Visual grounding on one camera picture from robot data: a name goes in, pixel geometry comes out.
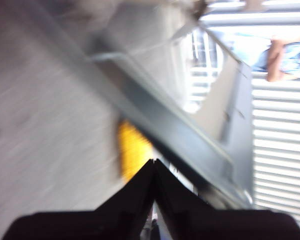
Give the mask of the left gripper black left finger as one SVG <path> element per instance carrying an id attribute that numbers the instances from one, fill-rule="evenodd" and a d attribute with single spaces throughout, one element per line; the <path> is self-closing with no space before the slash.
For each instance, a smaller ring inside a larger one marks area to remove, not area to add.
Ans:
<path id="1" fill-rule="evenodd" d="M 95 210 L 37 212 L 15 219 L 4 240 L 137 240 L 152 207 L 155 163 L 148 160 Z"/>

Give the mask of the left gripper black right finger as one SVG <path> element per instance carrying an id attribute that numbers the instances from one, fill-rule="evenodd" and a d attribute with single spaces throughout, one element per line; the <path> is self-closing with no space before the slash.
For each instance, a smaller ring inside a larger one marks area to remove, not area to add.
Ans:
<path id="1" fill-rule="evenodd" d="M 160 161 L 154 162 L 156 202 L 178 240 L 300 240 L 288 214 L 270 210 L 218 210 L 187 189 Z"/>

